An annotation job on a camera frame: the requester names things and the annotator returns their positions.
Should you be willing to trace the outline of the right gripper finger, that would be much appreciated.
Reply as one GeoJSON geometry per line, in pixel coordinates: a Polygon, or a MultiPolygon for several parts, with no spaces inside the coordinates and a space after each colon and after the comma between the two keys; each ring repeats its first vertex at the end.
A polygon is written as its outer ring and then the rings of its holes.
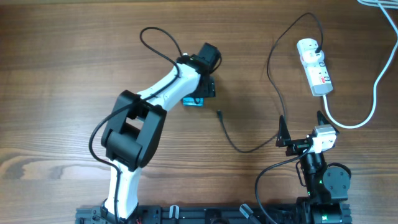
{"type": "Polygon", "coordinates": [[[317,121],[318,125],[330,125],[334,130],[336,134],[339,134],[340,132],[326,119],[326,117],[323,115],[321,111],[317,111],[317,121]]]}
{"type": "Polygon", "coordinates": [[[279,118],[279,130],[277,133],[277,140],[275,145],[277,147],[284,147],[290,144],[291,144],[291,137],[289,134],[289,130],[287,128],[285,117],[284,115],[281,115],[279,118]]]}

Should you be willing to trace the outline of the smartphone with teal screen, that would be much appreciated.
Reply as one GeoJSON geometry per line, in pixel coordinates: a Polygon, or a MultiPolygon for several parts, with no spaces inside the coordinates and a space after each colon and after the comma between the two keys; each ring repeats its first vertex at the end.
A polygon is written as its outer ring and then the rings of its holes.
{"type": "Polygon", "coordinates": [[[204,99],[203,98],[190,98],[190,97],[185,97],[182,99],[182,105],[184,106],[197,106],[197,107],[203,107],[204,105],[204,99]]]}

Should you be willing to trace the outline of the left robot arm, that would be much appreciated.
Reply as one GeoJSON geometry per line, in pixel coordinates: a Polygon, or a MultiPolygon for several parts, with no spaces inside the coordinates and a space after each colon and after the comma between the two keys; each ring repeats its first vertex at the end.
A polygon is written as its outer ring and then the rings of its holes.
{"type": "Polygon", "coordinates": [[[127,223],[138,208],[138,186],[143,168],[153,158],[167,113],[186,97],[215,96],[210,77],[221,52],[205,43],[198,54],[182,54],[169,73],[146,90],[123,91],[106,118],[101,145],[106,149],[111,180],[108,198],[101,206],[110,223],[127,223]]]}

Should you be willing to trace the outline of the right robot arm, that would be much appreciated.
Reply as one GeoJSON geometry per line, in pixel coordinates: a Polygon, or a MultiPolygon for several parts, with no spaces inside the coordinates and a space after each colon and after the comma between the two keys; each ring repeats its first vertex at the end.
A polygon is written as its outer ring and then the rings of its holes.
{"type": "Polygon", "coordinates": [[[287,156],[298,156],[296,171],[307,190],[306,197],[296,200],[296,223],[344,224],[352,223],[351,210],[345,201],[352,173],[343,164],[327,163],[324,152],[335,146],[339,131],[317,113],[318,125],[303,139],[293,140],[284,116],[279,118],[276,146],[285,147],[287,156]]]}

